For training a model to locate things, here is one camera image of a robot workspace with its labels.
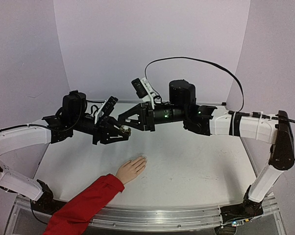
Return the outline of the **yellow nail polish bottle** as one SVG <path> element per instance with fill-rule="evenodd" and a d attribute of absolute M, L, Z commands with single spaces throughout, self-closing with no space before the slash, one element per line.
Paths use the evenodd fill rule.
<path fill-rule="evenodd" d="M 131 128 L 128 127 L 128 126 L 122 125 L 122 126 L 120 127 L 120 131 L 121 131 L 122 133 L 124 133 L 125 135 L 128 135 L 128 136 L 131 135 Z"/>

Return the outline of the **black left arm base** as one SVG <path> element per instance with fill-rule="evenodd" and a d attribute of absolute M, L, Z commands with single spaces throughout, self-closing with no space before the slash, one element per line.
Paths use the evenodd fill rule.
<path fill-rule="evenodd" d="M 53 193 L 46 183 L 39 179 L 37 182 L 41 186 L 43 194 L 39 199 L 34 200 L 31 205 L 34 206 L 34 210 L 37 212 L 53 215 L 60 210 L 65 203 L 54 199 Z"/>

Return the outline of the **red sleeved forearm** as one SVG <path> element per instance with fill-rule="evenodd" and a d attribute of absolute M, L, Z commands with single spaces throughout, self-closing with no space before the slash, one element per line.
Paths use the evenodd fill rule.
<path fill-rule="evenodd" d="M 93 216 L 123 190 L 124 185 L 114 175 L 99 177 L 52 215 L 44 234 L 83 234 Z"/>

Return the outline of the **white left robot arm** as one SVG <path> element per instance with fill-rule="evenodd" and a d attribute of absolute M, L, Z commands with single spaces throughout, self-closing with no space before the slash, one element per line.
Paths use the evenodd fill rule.
<path fill-rule="evenodd" d="M 34 123 L 0 129 L 0 157 L 36 145 L 59 143 L 71 138 L 74 131 L 92 136 L 93 144 L 126 141 L 131 134 L 130 128 L 110 115 L 117 102 L 118 99 L 111 96 L 90 114 L 86 112 L 86 94 L 71 91 L 63 97 L 62 106 L 55 115 L 43 117 Z M 53 199 L 53 193 L 46 183 L 11 169 L 1 160 L 0 188 L 35 202 Z"/>

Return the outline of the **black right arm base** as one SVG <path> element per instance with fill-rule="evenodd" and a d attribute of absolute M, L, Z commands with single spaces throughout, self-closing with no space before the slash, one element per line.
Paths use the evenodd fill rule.
<path fill-rule="evenodd" d="M 230 224 L 234 221 L 252 219 L 263 214 L 262 203 L 244 199 L 242 203 L 221 207 L 222 223 Z"/>

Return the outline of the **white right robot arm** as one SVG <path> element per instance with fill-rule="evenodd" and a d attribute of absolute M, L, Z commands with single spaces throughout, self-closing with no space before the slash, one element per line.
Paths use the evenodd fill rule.
<path fill-rule="evenodd" d="M 169 101 L 155 103 L 158 96 L 146 78 L 132 82 L 142 102 L 120 114 L 118 120 L 141 131 L 154 131 L 157 124 L 181 121 L 184 129 L 203 136 L 239 137 L 245 148 L 248 141 L 270 145 L 268 163 L 246 192 L 246 202 L 261 203 L 284 171 L 295 163 L 293 122 L 286 111 L 276 115 L 262 112 L 221 111 L 216 106 L 198 105 L 196 87 L 186 80 L 169 83 Z"/>

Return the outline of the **mannequin hand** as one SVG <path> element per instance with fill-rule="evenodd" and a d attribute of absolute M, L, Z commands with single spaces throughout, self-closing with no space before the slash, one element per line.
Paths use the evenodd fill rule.
<path fill-rule="evenodd" d="M 121 165 L 115 177 L 125 185 L 139 176 L 146 168 L 146 165 L 147 158 L 139 156 L 136 159 L 129 160 Z"/>

